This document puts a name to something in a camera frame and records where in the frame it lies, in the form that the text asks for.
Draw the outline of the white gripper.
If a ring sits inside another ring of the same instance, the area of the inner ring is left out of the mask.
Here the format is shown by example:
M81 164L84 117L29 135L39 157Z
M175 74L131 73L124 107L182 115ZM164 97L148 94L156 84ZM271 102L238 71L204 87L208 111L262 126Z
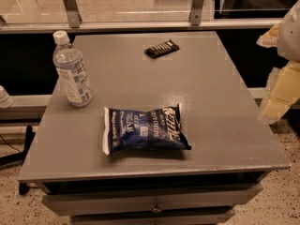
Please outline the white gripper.
M273 25L258 38L257 44L264 48L277 46L277 54L290 60L283 68L274 67L268 76L258 120L271 125L300 98L300 0L281 23Z

